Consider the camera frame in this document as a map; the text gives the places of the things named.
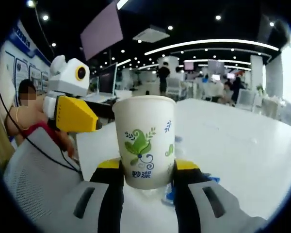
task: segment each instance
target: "ceiling light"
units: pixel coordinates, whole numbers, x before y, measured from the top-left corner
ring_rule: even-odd
[[[129,0],[120,0],[118,3],[117,3],[117,9],[121,9]]]
[[[207,62],[208,59],[196,59],[196,60],[185,60],[184,62]],[[227,62],[227,63],[239,63],[250,66],[250,62],[234,61],[234,60],[222,60],[218,59],[218,62]]]
[[[186,45],[196,45],[196,44],[208,44],[208,43],[240,43],[240,44],[249,44],[249,45],[256,45],[256,46],[261,46],[261,47],[265,47],[271,50],[275,50],[275,51],[279,51],[279,48],[276,48],[274,46],[271,45],[267,45],[267,44],[263,44],[260,42],[256,42],[256,41],[250,41],[250,40],[240,40],[240,39],[209,39],[209,40],[196,40],[196,41],[188,41],[188,42],[183,42],[183,43],[179,43],[179,44],[174,44],[174,45],[169,45],[169,46],[165,46],[156,50],[152,50],[149,52],[145,53],[145,56],[156,53],[156,52],[160,52],[160,51],[164,51],[164,50],[169,50],[169,49],[174,49],[177,47],[182,47],[182,46],[186,46]]]
[[[34,1],[32,1],[32,0],[27,1],[26,4],[27,4],[27,6],[30,7],[30,8],[34,8],[34,7],[35,7],[35,3],[34,3]]]
[[[116,66],[119,67],[119,66],[122,66],[122,65],[124,65],[124,64],[126,64],[126,63],[128,63],[128,62],[131,62],[131,59],[128,59],[128,60],[123,61],[123,62],[120,62],[120,63],[118,63]]]
[[[207,67],[207,64],[199,64],[199,67]],[[251,71],[250,68],[246,68],[246,67],[235,67],[235,66],[224,66],[225,68],[231,68],[231,69],[243,69],[243,70],[248,70]]]
[[[44,21],[47,21],[47,20],[49,19],[49,16],[48,16],[48,15],[43,15],[42,19],[43,19]]]
[[[143,66],[143,67],[140,67],[139,69],[150,69],[150,67],[158,67],[159,64],[153,64],[153,65],[148,65],[148,66]]]

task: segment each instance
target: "paper cup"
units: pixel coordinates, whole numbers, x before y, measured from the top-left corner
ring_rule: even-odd
[[[171,181],[175,160],[175,102],[162,96],[139,96],[113,106],[125,179],[138,189]]]

